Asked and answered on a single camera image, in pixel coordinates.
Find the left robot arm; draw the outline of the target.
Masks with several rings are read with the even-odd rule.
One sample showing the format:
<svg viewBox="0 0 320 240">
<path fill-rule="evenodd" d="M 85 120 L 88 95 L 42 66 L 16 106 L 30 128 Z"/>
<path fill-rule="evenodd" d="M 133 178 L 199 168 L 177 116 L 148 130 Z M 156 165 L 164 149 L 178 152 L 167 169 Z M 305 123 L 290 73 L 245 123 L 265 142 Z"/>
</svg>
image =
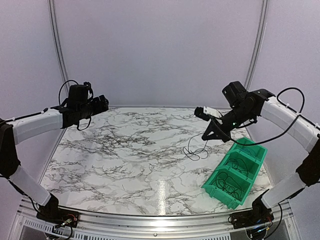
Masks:
<svg viewBox="0 0 320 240">
<path fill-rule="evenodd" d="M 0 121 L 0 176 L 7 179 L 17 192 L 38 203 L 38 218 L 53 223 L 62 221 L 67 215 L 59 208 L 59 200 L 22 167 L 16 146 L 55 130 L 76 126 L 79 131 L 81 120 L 90 121 L 93 116 L 108 111 L 108 99 L 104 95 L 94 96 L 89 82 L 79 84 L 73 80 L 72 83 L 68 96 L 59 100 L 57 106 Z"/>
</svg>

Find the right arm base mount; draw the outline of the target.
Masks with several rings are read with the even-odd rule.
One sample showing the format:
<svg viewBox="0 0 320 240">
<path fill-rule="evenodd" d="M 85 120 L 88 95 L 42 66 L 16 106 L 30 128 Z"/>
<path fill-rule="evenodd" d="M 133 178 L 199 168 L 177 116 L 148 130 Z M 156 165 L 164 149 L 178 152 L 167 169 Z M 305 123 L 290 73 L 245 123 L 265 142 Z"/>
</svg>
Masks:
<svg viewBox="0 0 320 240">
<path fill-rule="evenodd" d="M 262 194 L 252 202 L 250 210 L 244 210 L 232 213 L 228 222 L 234 229 L 253 227 L 264 223 L 270 223 L 274 220 L 271 208 L 267 208 L 262 202 Z"/>
</svg>

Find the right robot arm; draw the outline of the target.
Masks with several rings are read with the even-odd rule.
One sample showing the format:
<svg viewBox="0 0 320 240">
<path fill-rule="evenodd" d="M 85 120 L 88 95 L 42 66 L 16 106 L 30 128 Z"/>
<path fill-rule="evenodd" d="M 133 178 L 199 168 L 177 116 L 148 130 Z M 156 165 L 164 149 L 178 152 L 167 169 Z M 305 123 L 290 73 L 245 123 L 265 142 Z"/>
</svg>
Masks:
<svg viewBox="0 0 320 240">
<path fill-rule="evenodd" d="M 202 135 L 204 141 L 232 140 L 231 131 L 242 124 L 255 124 L 258 117 L 270 121 L 282 129 L 282 133 L 270 138 L 274 141 L 286 134 L 293 137 L 308 153 L 294 173 L 267 190 L 253 204 L 247 219 L 258 224 L 267 216 L 267 211 L 280 202 L 295 197 L 306 187 L 320 181 L 320 128 L 266 89 L 247 91 L 239 82 L 229 83 L 222 93 L 231 110 L 221 115 L 210 107 L 197 107 L 194 115 L 209 124 Z"/>
</svg>

